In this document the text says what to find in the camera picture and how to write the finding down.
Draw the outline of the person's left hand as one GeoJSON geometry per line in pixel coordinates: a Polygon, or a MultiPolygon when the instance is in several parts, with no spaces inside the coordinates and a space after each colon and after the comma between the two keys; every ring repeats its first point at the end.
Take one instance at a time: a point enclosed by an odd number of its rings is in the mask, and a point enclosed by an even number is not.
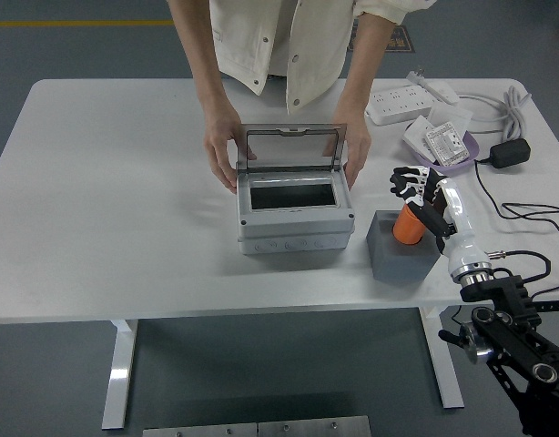
{"type": "Polygon", "coordinates": [[[363,170],[371,148],[371,134],[367,128],[364,110],[336,110],[333,124],[345,125],[345,142],[348,148],[344,174],[348,188],[352,188],[363,170]]]}

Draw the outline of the person's right hand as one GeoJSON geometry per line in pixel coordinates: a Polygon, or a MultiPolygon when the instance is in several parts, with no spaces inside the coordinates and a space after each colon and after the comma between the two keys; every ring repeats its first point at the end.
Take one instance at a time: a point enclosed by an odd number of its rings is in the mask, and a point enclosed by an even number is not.
{"type": "Polygon", "coordinates": [[[243,126],[236,112],[207,114],[205,122],[203,146],[211,172],[226,189],[236,194],[237,170],[230,164],[228,143],[233,142],[247,159],[256,159],[257,156],[243,137],[243,126]]]}

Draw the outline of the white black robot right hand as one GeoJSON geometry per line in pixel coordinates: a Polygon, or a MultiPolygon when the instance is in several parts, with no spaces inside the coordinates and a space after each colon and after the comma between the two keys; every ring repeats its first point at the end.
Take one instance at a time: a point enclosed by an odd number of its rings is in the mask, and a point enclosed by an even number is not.
{"type": "Polygon", "coordinates": [[[395,168],[391,193],[436,237],[438,250],[448,259],[448,271],[462,286],[491,278],[489,256],[477,245],[472,223],[457,184],[433,168],[395,168]]]}

